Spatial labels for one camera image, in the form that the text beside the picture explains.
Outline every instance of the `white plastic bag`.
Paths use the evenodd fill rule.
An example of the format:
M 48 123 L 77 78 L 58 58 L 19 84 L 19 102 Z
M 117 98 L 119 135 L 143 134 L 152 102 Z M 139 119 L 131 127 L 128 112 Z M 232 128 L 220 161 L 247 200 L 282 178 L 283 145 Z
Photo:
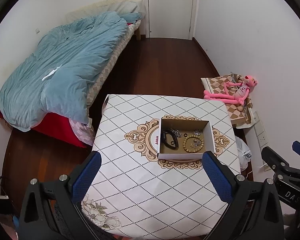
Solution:
M 248 167 L 248 162 L 251 160 L 251 151 L 248 145 L 237 136 L 235 137 L 235 142 L 237 143 L 240 169 L 244 171 Z

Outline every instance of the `bed leg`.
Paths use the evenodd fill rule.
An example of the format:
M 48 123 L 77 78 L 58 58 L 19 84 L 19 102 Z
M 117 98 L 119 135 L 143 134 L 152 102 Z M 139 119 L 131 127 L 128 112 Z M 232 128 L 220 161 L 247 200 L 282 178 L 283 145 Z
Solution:
M 141 40 L 140 28 L 136 29 L 137 41 Z

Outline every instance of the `metal screw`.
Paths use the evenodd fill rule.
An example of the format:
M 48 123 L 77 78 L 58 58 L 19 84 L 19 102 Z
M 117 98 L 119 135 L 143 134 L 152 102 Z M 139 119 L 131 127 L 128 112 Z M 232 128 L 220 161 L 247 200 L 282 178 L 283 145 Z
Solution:
M 66 179 L 68 179 L 68 176 L 66 174 L 60 175 L 59 180 L 61 181 L 65 181 Z
M 244 181 L 245 177 L 242 176 L 241 174 L 237 175 L 237 180 L 238 181 Z
M 30 184 L 31 184 L 31 185 L 34 185 L 34 184 L 36 184 L 37 182 L 38 182 L 37 179 L 31 179 Z
M 268 182 L 268 184 L 270 184 L 270 185 L 272 185 L 272 184 L 273 184 L 273 180 L 272 180 L 272 179 L 270 179 L 270 178 L 268 178 L 268 179 L 267 179 L 267 182 Z

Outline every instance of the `door frame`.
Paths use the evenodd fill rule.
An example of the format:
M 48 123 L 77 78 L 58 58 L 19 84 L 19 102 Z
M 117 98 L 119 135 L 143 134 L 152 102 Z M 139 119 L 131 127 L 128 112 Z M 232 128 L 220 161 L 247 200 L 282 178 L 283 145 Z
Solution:
M 143 2 L 146 7 L 146 15 L 145 15 L 146 38 L 150 38 L 149 0 L 143 0 Z M 198 3 L 198 0 L 192 0 L 190 32 L 189 32 L 189 37 L 188 37 L 189 40 L 192 40 L 193 35 L 194 35 L 194 23 L 195 23 L 195 19 L 196 19 L 197 3 Z

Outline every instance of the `white tablecloth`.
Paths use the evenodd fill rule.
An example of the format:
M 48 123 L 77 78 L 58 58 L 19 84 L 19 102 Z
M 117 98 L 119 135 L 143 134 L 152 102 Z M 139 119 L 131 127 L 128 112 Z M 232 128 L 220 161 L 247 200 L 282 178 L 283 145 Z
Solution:
M 198 98 L 109 95 L 93 150 L 102 166 L 82 202 L 83 212 L 121 236 L 172 239 L 210 232 L 226 209 L 201 160 L 158 160 L 159 119 L 210 120 L 216 155 L 240 173 L 234 132 L 224 103 Z

